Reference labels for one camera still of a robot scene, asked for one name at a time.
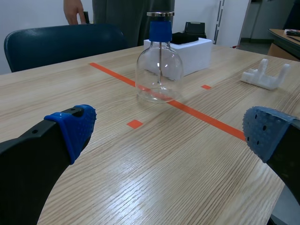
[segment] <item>glass flask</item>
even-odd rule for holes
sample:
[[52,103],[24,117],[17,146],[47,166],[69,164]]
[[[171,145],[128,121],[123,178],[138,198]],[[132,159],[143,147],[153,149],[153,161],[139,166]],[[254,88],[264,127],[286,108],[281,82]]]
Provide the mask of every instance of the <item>glass flask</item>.
[[151,22],[151,44],[139,56],[135,71],[137,94],[145,100],[156,103],[178,99],[181,95],[181,81],[183,78],[181,58],[170,47],[172,39],[171,22],[163,23],[164,25],[162,25],[162,22]]

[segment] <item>white plastic bracket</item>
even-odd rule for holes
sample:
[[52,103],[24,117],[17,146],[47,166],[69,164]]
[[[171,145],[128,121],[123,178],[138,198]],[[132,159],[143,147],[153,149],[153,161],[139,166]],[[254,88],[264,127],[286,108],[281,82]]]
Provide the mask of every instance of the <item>white plastic bracket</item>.
[[263,59],[258,69],[249,69],[243,73],[241,81],[262,87],[268,90],[278,88],[285,80],[290,71],[290,64],[285,64],[278,77],[268,76],[265,74],[268,66],[268,60]]

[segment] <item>floor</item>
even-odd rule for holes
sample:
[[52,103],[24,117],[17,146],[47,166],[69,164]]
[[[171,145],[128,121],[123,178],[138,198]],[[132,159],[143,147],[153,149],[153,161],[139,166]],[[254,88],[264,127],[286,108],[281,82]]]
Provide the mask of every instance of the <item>floor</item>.
[[257,43],[249,43],[249,42],[241,42],[239,49],[259,53],[259,54],[268,54],[271,44],[257,44]]
[[272,215],[288,225],[300,224],[300,206],[287,186],[284,187]]
[[[270,46],[271,44],[243,42],[239,49],[266,55]],[[300,206],[286,186],[276,203],[271,218],[277,225],[300,225]]]

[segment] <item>blue chair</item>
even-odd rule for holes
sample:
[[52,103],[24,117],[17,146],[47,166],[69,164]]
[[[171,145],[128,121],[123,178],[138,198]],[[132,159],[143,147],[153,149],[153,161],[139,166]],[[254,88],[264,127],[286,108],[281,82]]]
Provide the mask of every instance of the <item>blue chair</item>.
[[18,30],[4,41],[4,52],[12,72],[126,48],[122,32],[110,24]]

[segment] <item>orange tape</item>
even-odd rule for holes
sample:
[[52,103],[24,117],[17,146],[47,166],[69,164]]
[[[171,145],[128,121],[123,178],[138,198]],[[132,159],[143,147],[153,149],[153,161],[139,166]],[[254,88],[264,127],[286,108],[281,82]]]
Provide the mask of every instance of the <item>orange tape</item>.
[[209,90],[209,89],[211,89],[211,87],[210,86],[208,86],[208,85],[203,85],[203,86],[201,86],[202,88],[204,88],[204,89],[206,89],[206,90]]
[[[133,87],[135,87],[135,82],[133,80],[130,80],[127,77],[124,77],[120,74],[117,74],[117,73],[115,73],[115,72],[113,72],[113,71],[111,71],[111,70],[109,70],[109,69],[107,69],[107,68],[105,68],[105,67],[103,67],[103,66],[101,66],[97,63],[94,63],[94,62],[90,63],[90,65],[93,66],[94,68],[97,68],[97,69],[99,69],[99,70],[101,70],[101,71],[103,71],[103,72],[105,72],[105,73],[107,73],[107,74],[109,74],[109,75],[111,75],[111,76],[113,76],[113,77],[115,77],[115,78],[131,85],[131,86],[133,86]],[[218,120],[216,120],[216,119],[214,119],[214,118],[212,118],[212,117],[210,117],[210,116],[208,116],[208,115],[206,115],[202,112],[199,112],[196,109],[193,109],[193,108],[191,108],[187,105],[184,105],[184,104],[182,104],[178,101],[173,100],[171,102],[168,102],[168,104],[170,104],[170,105],[174,106],[175,108],[178,108],[178,109],[190,114],[191,116],[194,116],[194,117],[196,117],[196,118],[198,118],[198,119],[200,119],[200,120],[202,120],[202,121],[218,128],[220,130],[223,130],[226,133],[241,139],[242,141],[245,141],[244,133],[242,131],[236,129],[236,128],[233,128],[233,127],[231,127],[231,126],[229,126],[225,123],[222,123],[221,121],[218,121]]]
[[127,84],[129,84],[129,85],[131,85],[133,87],[135,87],[135,82],[133,80],[130,80],[127,77],[124,77],[124,76],[122,76],[120,74],[117,74],[117,73],[111,71],[110,69],[107,69],[107,68],[105,68],[105,67],[103,67],[103,66],[101,66],[101,65],[99,65],[97,63],[94,63],[94,62],[90,63],[90,65],[92,67],[96,68],[96,69],[99,69],[99,70],[101,70],[101,71],[109,74],[110,76],[113,76],[113,77],[119,79],[120,81],[123,81],[123,82],[125,82],[125,83],[127,83]]
[[143,125],[143,123],[140,122],[140,121],[138,121],[138,120],[133,120],[133,121],[129,122],[127,125],[130,126],[130,127],[133,128],[133,129],[137,129],[137,128],[139,128],[141,125]]

